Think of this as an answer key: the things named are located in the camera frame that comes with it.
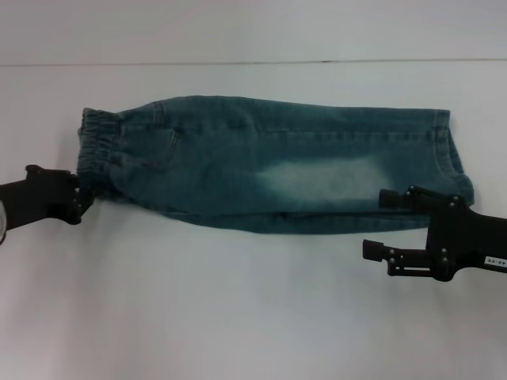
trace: stitching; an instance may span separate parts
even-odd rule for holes
[[[174,152],[176,150],[177,144],[180,141],[180,134],[177,129],[173,129],[173,135],[171,136],[171,140],[169,141],[169,150],[167,152],[166,164],[169,164],[171,159],[174,156]]]

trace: white label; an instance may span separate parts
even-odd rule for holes
[[[486,259],[484,259],[484,264],[494,265],[495,267],[507,268],[507,260],[498,259],[496,257],[491,256],[486,256]]]

